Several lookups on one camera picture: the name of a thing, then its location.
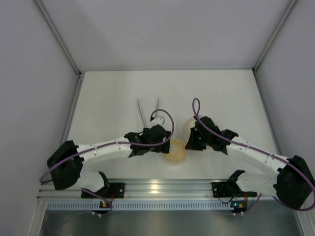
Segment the beige round lid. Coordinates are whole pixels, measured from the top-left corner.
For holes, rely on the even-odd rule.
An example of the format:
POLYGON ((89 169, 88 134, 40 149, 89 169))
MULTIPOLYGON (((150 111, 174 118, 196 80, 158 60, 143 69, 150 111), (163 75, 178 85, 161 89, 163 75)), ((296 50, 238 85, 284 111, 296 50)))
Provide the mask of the beige round lid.
POLYGON ((185 159, 186 155, 185 143, 179 139, 172 139, 169 153, 165 154, 165 158, 171 162, 180 162, 185 159))

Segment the metal tongs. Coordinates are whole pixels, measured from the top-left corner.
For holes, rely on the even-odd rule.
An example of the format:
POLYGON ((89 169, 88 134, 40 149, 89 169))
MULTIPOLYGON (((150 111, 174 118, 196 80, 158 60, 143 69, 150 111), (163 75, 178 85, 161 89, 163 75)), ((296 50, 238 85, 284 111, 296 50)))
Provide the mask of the metal tongs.
MULTIPOLYGON (((139 97, 137 97, 137 107, 138 107, 138 111, 139 111, 139 114, 141 117, 143 127, 148 128, 146 120, 145 120, 145 116, 144 116, 144 110, 142 107, 141 99, 139 97)), ((159 96, 156 99, 156 106, 155 106, 154 110, 157 110, 158 108, 159 108, 159 96)))

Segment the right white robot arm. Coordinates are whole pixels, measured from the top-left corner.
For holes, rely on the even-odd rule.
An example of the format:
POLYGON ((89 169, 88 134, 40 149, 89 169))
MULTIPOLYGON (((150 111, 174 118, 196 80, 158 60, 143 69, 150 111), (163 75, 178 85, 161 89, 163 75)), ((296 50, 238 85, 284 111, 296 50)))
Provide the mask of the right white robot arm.
POLYGON ((184 126, 185 148, 204 151, 212 149, 237 158, 261 171, 260 174, 236 170, 226 181, 213 184, 215 197, 269 195, 294 210, 302 205, 315 188, 305 160, 268 153, 250 144, 236 132, 220 130, 207 116, 191 118, 184 126))

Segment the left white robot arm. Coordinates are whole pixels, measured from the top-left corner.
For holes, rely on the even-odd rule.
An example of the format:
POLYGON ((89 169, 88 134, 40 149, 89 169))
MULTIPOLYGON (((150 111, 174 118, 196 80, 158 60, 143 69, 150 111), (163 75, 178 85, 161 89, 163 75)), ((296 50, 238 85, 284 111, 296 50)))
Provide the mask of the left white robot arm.
POLYGON ((76 186, 91 192, 109 188, 103 171, 107 161, 141 156, 148 152, 169 153, 171 131, 157 124, 142 132, 129 132, 118 139, 89 145, 64 142, 47 160, 55 190, 76 186))

